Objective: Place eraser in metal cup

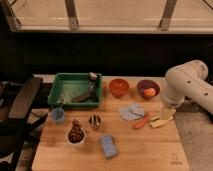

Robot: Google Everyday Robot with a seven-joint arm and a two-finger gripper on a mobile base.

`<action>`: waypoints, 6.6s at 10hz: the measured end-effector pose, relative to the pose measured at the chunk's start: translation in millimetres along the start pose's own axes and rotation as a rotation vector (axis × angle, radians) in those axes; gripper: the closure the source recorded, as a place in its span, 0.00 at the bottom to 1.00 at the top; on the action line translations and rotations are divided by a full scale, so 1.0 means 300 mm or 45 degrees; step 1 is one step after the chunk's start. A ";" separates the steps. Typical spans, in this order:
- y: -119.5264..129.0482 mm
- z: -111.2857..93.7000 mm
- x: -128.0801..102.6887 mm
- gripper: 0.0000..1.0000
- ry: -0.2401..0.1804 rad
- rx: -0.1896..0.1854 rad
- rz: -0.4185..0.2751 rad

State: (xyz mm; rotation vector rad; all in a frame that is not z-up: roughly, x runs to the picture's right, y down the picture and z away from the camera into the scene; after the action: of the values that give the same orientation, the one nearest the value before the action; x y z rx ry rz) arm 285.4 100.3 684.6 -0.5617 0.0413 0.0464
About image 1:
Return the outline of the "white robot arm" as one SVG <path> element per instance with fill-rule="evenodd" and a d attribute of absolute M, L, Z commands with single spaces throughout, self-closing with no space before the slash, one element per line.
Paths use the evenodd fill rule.
<path fill-rule="evenodd" d="M 205 81 L 208 67 L 201 60 L 192 60 L 174 66 L 165 74 L 165 87 L 161 91 L 163 112 L 176 109 L 188 97 L 213 115 L 213 86 Z"/>

